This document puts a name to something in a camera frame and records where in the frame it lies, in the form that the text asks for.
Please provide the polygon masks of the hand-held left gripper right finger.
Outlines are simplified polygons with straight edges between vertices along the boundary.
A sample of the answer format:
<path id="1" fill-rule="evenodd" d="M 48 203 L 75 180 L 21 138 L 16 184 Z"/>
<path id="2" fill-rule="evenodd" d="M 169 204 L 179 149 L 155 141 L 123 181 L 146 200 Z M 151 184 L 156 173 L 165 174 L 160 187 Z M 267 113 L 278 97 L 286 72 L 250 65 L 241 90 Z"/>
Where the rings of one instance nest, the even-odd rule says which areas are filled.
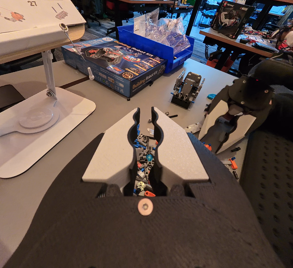
<path id="1" fill-rule="evenodd" d="M 151 175 L 168 189 L 173 185 L 207 182 L 209 176 L 186 131 L 157 107 L 152 107 L 155 164 Z"/>

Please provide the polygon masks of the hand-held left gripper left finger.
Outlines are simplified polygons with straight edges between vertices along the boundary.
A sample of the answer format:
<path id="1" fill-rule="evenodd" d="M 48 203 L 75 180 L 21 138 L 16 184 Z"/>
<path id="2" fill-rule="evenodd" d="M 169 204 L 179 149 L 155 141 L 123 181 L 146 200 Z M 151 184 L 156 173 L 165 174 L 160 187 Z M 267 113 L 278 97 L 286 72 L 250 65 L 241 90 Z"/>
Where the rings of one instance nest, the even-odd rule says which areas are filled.
<path id="1" fill-rule="evenodd" d="M 136 163 L 134 140 L 140 108 L 133 109 L 104 132 L 104 135 L 82 176 L 84 182 L 116 184 L 122 190 L 133 181 L 130 171 Z"/>

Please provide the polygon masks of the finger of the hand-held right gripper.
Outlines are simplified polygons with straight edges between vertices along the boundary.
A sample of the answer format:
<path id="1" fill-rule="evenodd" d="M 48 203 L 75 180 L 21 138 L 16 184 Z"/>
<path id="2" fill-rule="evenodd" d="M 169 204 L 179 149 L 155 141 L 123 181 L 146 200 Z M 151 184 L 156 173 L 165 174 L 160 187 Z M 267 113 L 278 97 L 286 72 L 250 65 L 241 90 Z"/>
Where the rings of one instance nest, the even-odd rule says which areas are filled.
<path id="1" fill-rule="evenodd" d="M 228 104 L 227 102 L 220 100 L 217 105 L 215 106 L 214 109 L 211 110 L 211 112 L 209 114 L 207 114 L 205 121 L 203 123 L 203 126 L 200 130 L 199 133 L 199 140 L 202 140 L 203 137 L 207 134 L 208 130 L 210 129 L 210 127 L 214 126 L 215 121 L 225 115 L 228 112 L 229 108 L 228 108 Z"/>
<path id="2" fill-rule="evenodd" d="M 216 154 L 221 153 L 240 139 L 244 138 L 247 131 L 256 120 L 256 117 L 252 115 L 236 115 L 234 117 L 235 127 L 233 131 L 229 132 L 228 139 L 219 146 L 218 150 L 216 150 Z"/>

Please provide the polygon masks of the pile of small building parts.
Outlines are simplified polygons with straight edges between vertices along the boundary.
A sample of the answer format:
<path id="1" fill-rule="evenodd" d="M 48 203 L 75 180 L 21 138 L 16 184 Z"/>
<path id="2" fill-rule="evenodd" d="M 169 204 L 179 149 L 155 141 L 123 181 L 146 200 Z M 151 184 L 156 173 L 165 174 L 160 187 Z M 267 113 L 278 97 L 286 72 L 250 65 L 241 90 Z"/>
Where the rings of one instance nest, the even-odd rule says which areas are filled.
<path id="1" fill-rule="evenodd" d="M 137 138 L 134 147 L 137 152 L 137 176 L 134 184 L 134 195 L 155 197 L 155 193 L 150 184 L 150 174 L 155 163 L 155 150 L 158 142 L 153 135 L 144 134 L 137 126 Z"/>

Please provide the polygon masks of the person's right forearm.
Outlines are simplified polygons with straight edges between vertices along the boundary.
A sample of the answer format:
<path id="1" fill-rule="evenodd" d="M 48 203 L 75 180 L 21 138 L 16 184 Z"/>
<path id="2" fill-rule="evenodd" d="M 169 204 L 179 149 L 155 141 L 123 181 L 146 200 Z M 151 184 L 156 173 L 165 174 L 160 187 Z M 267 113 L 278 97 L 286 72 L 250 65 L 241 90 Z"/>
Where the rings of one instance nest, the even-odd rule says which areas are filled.
<path id="1" fill-rule="evenodd" d="M 255 130 L 264 130 L 293 140 L 293 94 L 275 94 L 266 120 Z"/>

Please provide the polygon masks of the grey rectangular panel piece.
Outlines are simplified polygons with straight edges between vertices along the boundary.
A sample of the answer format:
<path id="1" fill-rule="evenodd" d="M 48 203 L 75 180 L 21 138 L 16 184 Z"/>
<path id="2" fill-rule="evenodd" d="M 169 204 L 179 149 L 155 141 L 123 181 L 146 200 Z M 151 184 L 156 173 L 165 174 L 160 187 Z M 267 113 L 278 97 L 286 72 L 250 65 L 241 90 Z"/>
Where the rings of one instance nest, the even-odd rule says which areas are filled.
<path id="1" fill-rule="evenodd" d="M 202 124 L 201 123 L 194 123 L 194 124 L 191 124 L 191 125 L 187 126 L 185 128 L 185 131 L 187 133 L 195 134 L 196 132 L 200 131 L 201 128 L 202 128 Z"/>

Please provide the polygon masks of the grey partly built model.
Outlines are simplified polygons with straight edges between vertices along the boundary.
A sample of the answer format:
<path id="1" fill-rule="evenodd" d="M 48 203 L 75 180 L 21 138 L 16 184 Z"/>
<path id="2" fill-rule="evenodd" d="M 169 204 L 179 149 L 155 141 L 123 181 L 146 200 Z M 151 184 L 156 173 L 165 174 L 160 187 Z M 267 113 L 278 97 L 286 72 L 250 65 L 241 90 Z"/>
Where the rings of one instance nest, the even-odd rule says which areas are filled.
<path id="1" fill-rule="evenodd" d="M 171 103 L 188 109 L 191 103 L 195 102 L 206 79 L 193 72 L 189 72 L 186 76 L 185 73 L 186 71 L 183 70 L 176 79 Z"/>

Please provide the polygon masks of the black toy car box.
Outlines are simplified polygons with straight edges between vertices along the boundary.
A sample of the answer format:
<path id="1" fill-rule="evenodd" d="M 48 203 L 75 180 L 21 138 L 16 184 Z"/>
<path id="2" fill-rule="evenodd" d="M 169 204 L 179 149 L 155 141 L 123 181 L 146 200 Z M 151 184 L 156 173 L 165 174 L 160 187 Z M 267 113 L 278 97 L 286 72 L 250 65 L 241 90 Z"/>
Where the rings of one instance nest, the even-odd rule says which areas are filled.
<path id="1" fill-rule="evenodd" d="M 210 27 L 230 39 L 237 39 L 254 10 L 253 6 L 222 0 Z"/>

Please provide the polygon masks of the white book stand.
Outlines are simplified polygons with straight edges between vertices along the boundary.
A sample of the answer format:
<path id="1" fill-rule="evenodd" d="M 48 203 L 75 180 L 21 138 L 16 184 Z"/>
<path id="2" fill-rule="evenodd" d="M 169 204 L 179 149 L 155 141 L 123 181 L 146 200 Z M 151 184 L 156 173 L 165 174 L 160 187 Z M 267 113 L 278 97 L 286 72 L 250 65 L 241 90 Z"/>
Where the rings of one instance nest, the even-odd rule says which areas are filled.
<path id="1" fill-rule="evenodd" d="M 69 38 L 68 26 L 84 23 L 57 20 L 56 24 L 1 34 L 1 57 L 24 54 L 26 50 L 42 52 L 47 88 L 1 112 L 1 178 L 16 177 L 27 171 L 96 108 L 94 102 L 56 88 L 52 68 L 51 46 L 63 45 Z"/>

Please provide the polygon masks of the blue robot kit box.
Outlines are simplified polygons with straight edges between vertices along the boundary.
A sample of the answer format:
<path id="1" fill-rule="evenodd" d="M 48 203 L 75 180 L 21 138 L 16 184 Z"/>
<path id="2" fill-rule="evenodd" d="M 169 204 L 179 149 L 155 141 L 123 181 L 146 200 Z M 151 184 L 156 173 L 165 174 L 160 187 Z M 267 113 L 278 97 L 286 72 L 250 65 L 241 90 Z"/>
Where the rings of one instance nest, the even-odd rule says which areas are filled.
<path id="1" fill-rule="evenodd" d="M 65 63 L 116 92 L 132 97 L 158 79 L 167 60 L 110 37 L 61 47 Z"/>

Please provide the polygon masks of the clear plastic bags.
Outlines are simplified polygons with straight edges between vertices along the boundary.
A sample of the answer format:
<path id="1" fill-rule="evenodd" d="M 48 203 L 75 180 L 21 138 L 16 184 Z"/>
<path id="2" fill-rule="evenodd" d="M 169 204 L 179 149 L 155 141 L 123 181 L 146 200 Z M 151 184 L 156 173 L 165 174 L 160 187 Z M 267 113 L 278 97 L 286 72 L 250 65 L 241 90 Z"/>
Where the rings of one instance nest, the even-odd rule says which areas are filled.
<path id="1" fill-rule="evenodd" d="M 134 33 L 174 49 L 174 55 L 189 48 L 182 17 L 159 19 L 159 8 L 134 19 Z"/>

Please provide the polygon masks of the blue plastic bin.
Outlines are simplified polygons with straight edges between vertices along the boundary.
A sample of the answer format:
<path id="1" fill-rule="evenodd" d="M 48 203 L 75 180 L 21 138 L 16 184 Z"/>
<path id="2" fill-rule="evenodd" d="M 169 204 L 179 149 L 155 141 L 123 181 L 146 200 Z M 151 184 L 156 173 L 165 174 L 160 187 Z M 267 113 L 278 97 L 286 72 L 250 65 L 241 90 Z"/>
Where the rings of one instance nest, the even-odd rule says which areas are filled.
<path id="1" fill-rule="evenodd" d="M 181 65 L 184 61 L 189 59 L 193 53 L 195 39 L 189 36 L 187 36 L 187 39 L 191 46 L 176 54 L 176 59 L 174 59 L 174 50 L 172 47 L 134 34 L 134 25 L 119 26 L 117 29 L 120 42 L 167 60 L 165 73 L 169 73 Z"/>

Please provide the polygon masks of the open instruction booklet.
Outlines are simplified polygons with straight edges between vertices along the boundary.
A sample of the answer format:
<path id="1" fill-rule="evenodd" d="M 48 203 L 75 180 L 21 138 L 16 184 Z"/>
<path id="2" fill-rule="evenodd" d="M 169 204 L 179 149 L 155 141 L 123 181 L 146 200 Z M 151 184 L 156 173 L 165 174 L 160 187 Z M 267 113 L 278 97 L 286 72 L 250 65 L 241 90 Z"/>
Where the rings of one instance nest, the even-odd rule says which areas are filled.
<path id="1" fill-rule="evenodd" d="M 0 12 L 1 33 L 85 23 L 71 0 L 0 0 Z"/>

